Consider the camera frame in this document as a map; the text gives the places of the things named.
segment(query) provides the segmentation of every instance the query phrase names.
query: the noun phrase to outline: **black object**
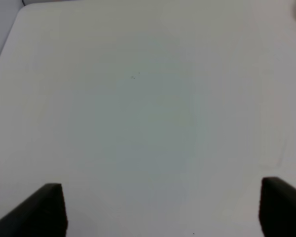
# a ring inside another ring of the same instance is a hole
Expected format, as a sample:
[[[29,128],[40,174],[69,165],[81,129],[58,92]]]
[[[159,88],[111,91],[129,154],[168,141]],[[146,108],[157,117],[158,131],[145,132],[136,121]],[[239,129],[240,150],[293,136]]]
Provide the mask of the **black object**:
[[[263,178],[259,220],[265,237],[296,237],[296,189],[280,178]]]
[[[65,237],[67,227],[61,184],[45,184],[0,220],[0,237]]]

